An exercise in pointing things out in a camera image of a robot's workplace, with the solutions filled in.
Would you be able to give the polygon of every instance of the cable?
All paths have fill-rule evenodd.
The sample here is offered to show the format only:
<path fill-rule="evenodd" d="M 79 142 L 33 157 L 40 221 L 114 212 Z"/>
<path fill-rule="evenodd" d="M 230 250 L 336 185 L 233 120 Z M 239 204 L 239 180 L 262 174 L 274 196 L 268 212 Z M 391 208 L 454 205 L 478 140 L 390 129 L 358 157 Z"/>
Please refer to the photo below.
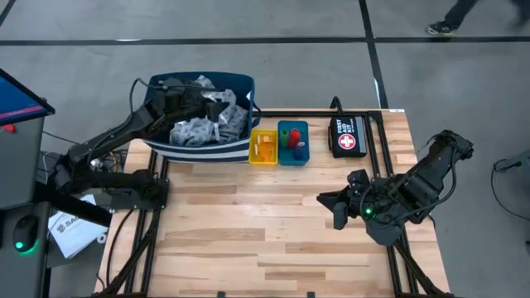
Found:
<path fill-rule="evenodd" d="M 55 161 L 59 161 L 57 158 L 55 158 L 55 157 L 53 157 L 53 156 L 48 156 L 48 158 L 51 158 L 52 160 L 55 160 Z"/>
<path fill-rule="evenodd" d="M 101 282 L 101 286 L 103 287 L 102 290 L 104 290 L 107 286 L 105 285 L 105 282 L 99 277 L 99 273 L 96 272 L 96 278 L 99 282 Z"/>
<path fill-rule="evenodd" d="M 113 168 L 114 168 L 114 171 L 117 171 L 118 170 L 118 161 L 116 160 L 116 156 L 114 155 L 113 152 L 110 153 L 110 155 L 113 157 L 114 159 L 114 164 L 110 167 L 110 170 L 112 171 Z"/>
<path fill-rule="evenodd" d="M 66 138 L 63 138 L 63 137 L 56 136 L 56 135 L 53 134 L 53 133 L 49 133 L 49 132 L 46 132 L 46 131 L 42 131 L 42 133 L 47 134 L 47 135 L 50 136 L 50 137 L 54 137 L 54 138 L 56 138 L 56 139 L 59 139 L 59 140 L 61 140 L 61 141 L 65 141 L 65 142 L 68 142 L 68 143 L 72 143 L 72 144 L 75 144 L 75 145 L 79 145 L 78 142 L 74 142 L 74 141 L 71 141 L 71 140 L 69 140 L 69 139 L 66 139 Z"/>
<path fill-rule="evenodd" d="M 501 201 L 499 200 L 499 198 L 497 197 L 497 193 L 495 192 L 495 188 L 494 188 L 494 173 L 495 173 L 495 167 L 497 166 L 498 163 L 500 163 L 501 161 L 505 161 L 504 159 L 503 160 L 500 160 L 500 161 L 496 161 L 494 163 L 494 167 L 491 169 L 491 177 L 490 177 L 490 180 L 489 180 L 489 183 L 491 184 L 491 191 L 494 193 L 494 197 L 495 197 L 495 200 L 497 201 L 497 203 L 499 203 L 499 205 L 504 209 L 506 210 L 506 212 L 508 212 L 509 214 L 513 215 L 513 216 L 517 216 L 519 217 L 520 219 L 525 219 L 527 221 L 530 221 L 530 218 L 527 218 L 527 217 L 524 217 L 522 215 L 519 215 L 519 214 L 516 214 L 515 212 L 513 212 L 512 210 L 506 208 L 506 206 L 504 206 L 503 203 L 501 203 Z"/>
<path fill-rule="evenodd" d="M 118 154 L 118 163 L 123 167 L 125 165 L 125 158 L 123 157 L 123 154 L 125 154 L 125 156 L 127 157 L 128 149 L 113 150 L 112 153 L 114 155 Z"/>
<path fill-rule="evenodd" d="M 434 218 L 433 218 L 430 214 L 427 215 L 427 217 L 428 217 L 429 219 L 431 219 L 431 221 L 432 221 L 432 227 L 433 227 L 434 229 L 436 229 L 436 221 L 434 220 Z"/>
<path fill-rule="evenodd" d="M 450 168 L 451 168 L 450 172 L 451 172 L 451 175 L 453 176 L 453 185 L 450 187 L 450 190 L 447 192 L 447 194 L 443 198 L 437 200 L 436 202 L 434 202 L 432 204 L 429 204 L 427 206 L 423 206 L 423 207 L 418 208 L 416 210 L 413 210 L 411 212 L 407 212 L 405 214 L 402 214 L 402 215 L 398 216 L 394 220 L 405 219 L 408 216 L 414 215 L 414 214 L 416 214 L 418 212 L 422 212 L 424 210 L 436 207 L 437 205 L 447 201 L 453 195 L 453 193 L 455 192 L 455 188 L 456 188 L 456 169 L 455 169 L 456 160 L 455 160 L 455 156 L 456 156 L 456 149 L 453 150 L 453 154 L 451 155 L 451 158 L 450 158 Z"/>
<path fill-rule="evenodd" d="M 110 244 L 110 250 L 108 251 L 108 258 L 107 258 L 107 285 L 110 285 L 110 262 L 113 258 L 113 251 L 114 251 L 114 245 L 116 244 L 116 239 L 118 238 L 119 232 L 122 230 L 123 224 L 127 221 L 129 216 L 133 213 L 134 209 L 129 210 L 127 214 L 125 214 L 125 217 L 122 219 L 122 222 L 119 223 L 118 229 L 116 230 L 116 233 L 114 234 L 113 242 Z"/>
<path fill-rule="evenodd" d="M 436 137 L 440 136 L 440 133 L 437 133 L 436 135 L 432 136 L 431 138 L 429 138 L 427 140 L 427 142 L 425 143 L 425 145 L 423 145 L 423 147 L 421 147 L 420 149 L 418 149 L 416 152 L 414 152 L 414 154 L 418 154 L 421 150 L 425 149 L 427 146 L 429 146 L 429 143 L 434 140 Z"/>
<path fill-rule="evenodd" d="M 46 167 L 46 155 L 49 152 L 47 152 L 45 155 L 42 156 L 42 163 L 44 163 L 44 171 L 46 172 L 46 182 L 44 182 L 45 185 L 48 185 L 48 169 Z"/>
<path fill-rule="evenodd" d="M 455 188 L 456 188 L 456 169 L 455 169 L 456 160 L 455 160 L 455 156 L 456 156 L 456 149 L 453 150 L 452 155 L 451 155 L 451 159 L 450 159 L 450 165 L 451 165 L 450 172 L 451 172 L 451 175 L 453 176 L 453 184 L 450 187 L 450 190 L 447 192 L 447 194 L 443 198 L 441 198 L 441 199 L 437 200 L 436 202 L 434 202 L 432 204 L 429 204 L 427 206 L 423 206 L 421 208 L 418 208 L 418 209 L 415 209 L 413 211 L 406 212 L 405 214 L 402 214 L 400 216 L 397 216 L 396 218 L 390 220 L 389 223 L 386 223 L 382 227 L 376 227 L 376 226 L 372 226 L 372 227 L 373 228 L 388 228 L 390 225 L 394 224 L 395 222 L 397 222 L 399 220 L 405 219 L 405 218 L 407 218 L 407 217 L 409 217 L 411 215 L 414 215 L 414 214 L 416 214 L 418 212 L 422 212 L 424 210 L 431 209 L 431 208 L 436 207 L 437 205 L 447 201 L 453 195 L 453 193 L 455 192 Z M 367 191 L 365 191 L 363 193 L 363 197 L 361 198 L 361 201 L 360 201 L 360 204 L 359 204 L 359 212 L 361 214 L 361 217 L 364 219 L 364 221 L 366 223 L 368 223 L 369 221 L 367 221 L 365 219 L 364 214 L 363 214 L 363 202 L 364 202 L 364 197 L 365 197 L 366 193 L 367 193 Z"/>
<path fill-rule="evenodd" d="M 96 144 L 92 147 L 92 150 L 90 150 L 90 153 L 87 157 L 87 166 L 90 168 L 90 161 L 92 161 L 92 153 L 98 149 L 98 147 L 104 142 L 106 141 L 110 136 L 112 136 L 113 134 L 116 134 L 118 132 L 120 132 L 122 129 L 124 129 L 130 122 L 131 120 L 133 120 L 133 93 L 134 93 L 134 88 L 136 87 L 136 84 L 138 82 L 143 82 L 142 79 L 140 78 L 136 78 L 134 80 L 134 82 L 132 82 L 132 86 L 131 86 L 131 89 L 129 90 L 129 115 L 127 116 L 127 119 L 125 119 L 125 122 L 123 122 L 122 124 L 120 124 L 118 127 L 116 127 L 115 129 L 111 129 L 110 132 L 103 138 L 101 138 L 98 142 L 96 142 Z"/>

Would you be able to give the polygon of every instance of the floor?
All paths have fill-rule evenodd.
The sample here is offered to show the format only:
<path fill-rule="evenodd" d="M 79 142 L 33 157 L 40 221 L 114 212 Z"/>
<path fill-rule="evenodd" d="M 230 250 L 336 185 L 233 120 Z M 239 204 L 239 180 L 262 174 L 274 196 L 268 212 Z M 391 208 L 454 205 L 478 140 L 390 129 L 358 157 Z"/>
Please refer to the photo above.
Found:
<path fill-rule="evenodd" d="M 459 40 L 424 38 L 424 26 L 453 2 L 0 0 L 0 65 L 56 108 L 46 130 L 76 141 L 125 119 L 136 77 L 185 70 L 252 75 L 264 108 L 324 108 L 335 95 L 348 108 L 403 108 L 417 149 L 453 129 L 475 144 L 475 156 L 457 165 L 456 192 L 433 213 L 450 288 L 464 297 L 527 297 L 530 223 L 495 202 L 490 171 L 530 148 L 530 26 L 509 31 L 511 2 L 484 0 Z M 144 92 L 135 93 L 136 106 Z M 68 144 L 44 137 L 42 148 L 64 152 Z M 495 176 L 495 188 L 530 217 L 525 178 L 515 169 Z M 51 296 L 89 295 L 102 251 L 56 268 Z"/>

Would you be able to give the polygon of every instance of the black floor tape line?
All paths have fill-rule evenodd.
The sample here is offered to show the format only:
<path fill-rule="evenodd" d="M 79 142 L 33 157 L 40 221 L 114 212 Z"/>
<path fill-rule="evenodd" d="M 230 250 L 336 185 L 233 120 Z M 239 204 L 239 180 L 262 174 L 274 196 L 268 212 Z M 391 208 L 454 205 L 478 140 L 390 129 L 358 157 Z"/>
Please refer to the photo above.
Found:
<path fill-rule="evenodd" d="M 0 14 L 0 26 L 2 26 L 3 22 L 6 20 L 7 15 L 11 11 L 11 8 L 13 5 L 15 5 L 16 0 L 9 0 L 9 2 L 6 4 L 5 8 L 2 11 L 2 14 Z"/>
<path fill-rule="evenodd" d="M 463 37 L 375 37 L 375 43 L 496 43 L 530 42 L 530 36 L 463 36 Z"/>
<path fill-rule="evenodd" d="M 184 46 L 184 45 L 252 45 L 252 44 L 330 44 L 361 43 L 364 37 L 289 36 L 289 37 L 228 37 L 169 38 L 115 40 L 4 40 L 0 46 Z"/>
<path fill-rule="evenodd" d="M 366 0 L 359 0 L 359 6 L 361 8 L 361 15 L 363 16 L 364 31 L 366 32 L 366 44 L 368 45 L 368 53 L 370 55 L 370 64 L 372 65 L 375 89 L 378 93 L 379 107 L 388 108 L 387 93 L 384 90 L 383 74 L 381 73 L 381 65 L 379 65 L 378 52 L 375 48 L 372 23 L 370 22 L 370 15 L 368 13 Z"/>

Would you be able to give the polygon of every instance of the black cable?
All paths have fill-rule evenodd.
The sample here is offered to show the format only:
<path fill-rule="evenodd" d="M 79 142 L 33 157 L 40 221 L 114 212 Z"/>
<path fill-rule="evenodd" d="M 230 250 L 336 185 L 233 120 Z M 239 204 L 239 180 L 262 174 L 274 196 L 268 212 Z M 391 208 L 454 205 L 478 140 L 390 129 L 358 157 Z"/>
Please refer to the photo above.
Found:
<path fill-rule="evenodd" d="M 94 153 L 94 151 L 96 151 L 99 148 L 99 146 L 103 142 L 105 142 L 109 137 L 111 137 L 112 135 L 120 132 L 122 129 L 124 129 L 133 120 L 133 114 L 134 114 L 134 110 L 133 110 L 133 93 L 134 93 L 134 89 L 136 88 L 136 85 L 137 85 L 138 82 L 140 82 L 141 84 L 143 84 L 144 86 L 146 86 L 148 88 L 153 88 L 153 89 L 162 89 L 162 90 L 165 90 L 165 89 L 197 89 L 197 90 L 203 90 L 203 91 L 218 91 L 218 89 L 212 89 L 212 88 L 207 88 L 207 87 L 202 87 L 202 86 L 194 86 L 194 85 L 189 85 L 189 84 L 183 84 L 183 85 L 180 85 L 180 86 L 174 86 L 174 87 L 169 87 L 169 88 L 167 88 L 166 86 L 153 86 L 153 85 L 150 85 L 150 84 L 146 83 L 141 78 L 136 78 L 132 82 L 131 89 L 129 90 L 129 98 L 128 98 L 129 115 L 127 116 L 127 119 L 125 119 L 125 121 L 122 124 L 120 124 L 118 127 L 116 127 L 115 129 L 111 129 L 105 137 L 102 137 L 98 142 L 95 143 L 95 145 L 92 147 L 92 149 L 90 150 L 90 153 L 89 153 L 89 155 L 87 157 L 87 166 L 89 168 L 90 168 L 90 161 L 92 161 L 92 153 Z"/>
<path fill-rule="evenodd" d="M 369 187 L 367 187 L 366 190 L 364 190 L 363 194 L 361 195 L 361 200 L 359 201 L 359 215 L 361 216 L 361 219 L 364 220 L 364 222 L 366 222 L 367 219 L 364 217 L 363 203 L 364 203 L 364 199 L 366 199 L 366 195 L 368 194 L 370 190 L 372 190 L 372 188 L 373 188 L 373 185 L 370 183 Z"/>
<path fill-rule="evenodd" d="M 133 211 L 134 211 L 134 209 L 131 209 L 131 210 L 129 210 L 129 212 L 127 212 L 127 214 L 125 214 L 125 217 L 122 219 L 122 222 L 119 223 L 118 229 L 116 230 L 116 233 L 114 234 L 113 241 L 110 244 L 110 250 L 108 251 L 108 258 L 107 258 L 107 276 L 106 276 L 107 285 L 110 285 L 110 262 L 111 262 L 111 260 L 113 258 L 113 251 L 114 251 L 114 245 L 116 244 L 116 239 L 118 238 L 119 232 L 122 230 L 123 225 L 125 224 L 125 222 L 129 218 L 129 216 L 131 216 Z"/>
<path fill-rule="evenodd" d="M 455 192 L 455 189 L 456 189 L 456 169 L 455 169 L 456 160 L 455 160 L 455 156 L 456 156 L 456 149 L 453 150 L 453 154 L 451 155 L 451 158 L 450 158 L 450 167 L 451 167 L 450 172 L 451 172 L 451 175 L 453 176 L 453 185 L 450 187 L 450 190 L 447 192 L 447 194 L 443 198 L 437 200 L 436 202 L 434 202 L 432 204 L 429 204 L 427 206 L 423 206 L 423 207 L 418 208 L 416 210 L 413 210 L 411 212 L 407 212 L 405 214 L 402 214 L 402 215 L 398 216 L 395 220 L 405 219 L 406 217 L 414 215 L 414 214 L 416 214 L 418 212 L 422 212 L 424 210 L 436 207 L 437 205 L 447 201 L 453 195 L 453 193 Z"/>
<path fill-rule="evenodd" d="M 396 218 L 391 219 L 389 223 L 386 223 L 382 227 L 372 226 L 372 228 L 380 228 L 380 229 L 388 228 L 390 225 L 394 224 L 396 221 L 399 221 L 401 219 L 406 219 L 407 217 L 409 217 L 411 215 L 414 215 L 414 214 L 416 214 L 418 212 L 422 212 L 422 211 L 427 210 L 427 209 L 431 209 L 431 208 L 436 207 L 437 205 L 447 201 L 453 195 L 453 193 L 455 192 L 455 189 L 456 189 L 456 168 L 455 168 L 456 160 L 455 160 L 455 156 L 456 156 L 456 149 L 453 150 L 453 152 L 451 154 L 451 159 L 450 159 L 450 166 L 451 166 L 450 172 L 451 172 L 451 175 L 453 176 L 453 184 L 450 187 L 450 190 L 447 192 L 447 194 L 443 198 L 441 198 L 441 199 L 437 200 L 436 202 L 434 202 L 432 204 L 429 204 L 427 206 L 423 206 L 421 208 L 418 208 L 418 209 L 415 209 L 413 211 L 410 211 L 410 212 L 407 212 L 405 214 L 402 214 L 400 216 L 397 216 Z M 363 214 L 363 202 L 364 202 L 364 197 L 365 197 L 366 193 L 367 192 L 363 193 L 363 197 L 362 197 L 362 199 L 360 201 L 359 212 L 360 212 L 361 217 L 364 219 L 364 221 L 366 223 L 369 223 L 369 221 L 366 221 L 366 219 L 364 217 L 364 214 Z"/>
<path fill-rule="evenodd" d="M 432 227 L 433 227 L 434 229 L 436 229 L 436 221 L 434 220 L 434 218 L 433 218 L 430 214 L 427 215 L 427 217 L 428 217 L 429 219 L 431 219 L 431 221 L 432 221 Z"/>
<path fill-rule="evenodd" d="M 75 145 L 79 145 L 78 142 L 74 142 L 74 141 L 69 140 L 69 139 L 67 139 L 67 138 L 63 138 L 63 137 L 56 136 L 56 135 L 53 134 L 53 133 L 49 133 L 49 132 L 46 132 L 46 131 L 42 131 L 42 133 L 47 134 L 47 135 L 50 136 L 50 137 L 54 137 L 54 138 L 56 138 L 56 139 L 59 139 L 59 140 L 61 140 L 61 141 L 65 141 L 65 142 L 68 142 L 68 143 L 72 143 L 72 144 L 75 144 Z"/>
<path fill-rule="evenodd" d="M 491 169 L 491 177 L 490 177 L 490 180 L 489 180 L 489 183 L 491 184 L 491 191 L 494 193 L 494 197 L 495 197 L 495 200 L 497 201 L 497 203 L 499 203 L 499 205 L 504 209 L 506 210 L 506 212 L 508 212 L 509 214 L 513 215 L 513 216 L 517 216 L 519 217 L 520 219 L 525 219 L 527 221 L 530 221 L 530 218 L 527 218 L 527 217 L 524 217 L 522 215 L 519 215 L 519 214 L 516 214 L 515 212 L 513 212 L 512 210 L 506 208 L 503 203 L 501 203 L 501 201 L 499 200 L 499 198 L 497 197 L 497 193 L 495 192 L 495 188 L 494 188 L 494 173 L 495 173 L 495 167 L 497 166 L 498 163 L 500 163 L 501 161 L 505 161 L 505 160 L 500 160 L 500 161 L 496 161 L 494 163 L 494 167 Z"/>
<path fill-rule="evenodd" d="M 98 281 L 101 282 L 101 286 L 103 287 L 102 290 L 104 290 L 107 286 L 105 285 L 105 282 L 99 277 L 99 273 L 96 273 L 96 278 L 98 278 Z"/>

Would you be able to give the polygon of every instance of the wooden tabletop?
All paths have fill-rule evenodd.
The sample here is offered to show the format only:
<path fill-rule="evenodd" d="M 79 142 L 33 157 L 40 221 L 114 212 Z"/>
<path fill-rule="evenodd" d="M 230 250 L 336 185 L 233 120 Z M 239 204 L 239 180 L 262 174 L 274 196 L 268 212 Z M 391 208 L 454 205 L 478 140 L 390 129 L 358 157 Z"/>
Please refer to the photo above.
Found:
<path fill-rule="evenodd" d="M 263 118 L 259 128 L 277 128 L 279 120 Z M 171 192 L 161 213 L 149 296 L 215 296 L 217 291 L 228 297 L 302 297 L 308 291 L 325 297 L 393 296 L 386 248 L 366 234 L 360 219 L 334 230 L 332 213 L 316 201 L 321 192 L 343 189 L 351 171 L 366 169 L 372 175 L 369 156 L 333 158 L 327 145 L 330 119 L 298 120 L 310 129 L 311 159 L 304 167 L 170 163 Z M 383 120 L 394 171 L 407 171 L 417 160 L 405 113 L 383 110 Z M 149 154 L 142 141 L 132 142 L 126 171 L 146 168 Z M 108 239 L 125 214 L 113 216 Z M 111 280 L 130 255 L 136 224 L 134 212 L 119 234 Z M 448 291 L 432 222 L 408 223 L 407 232 L 418 264 Z M 110 241 L 99 270 L 103 279 L 109 247 Z M 143 260 L 138 264 L 136 291 Z"/>

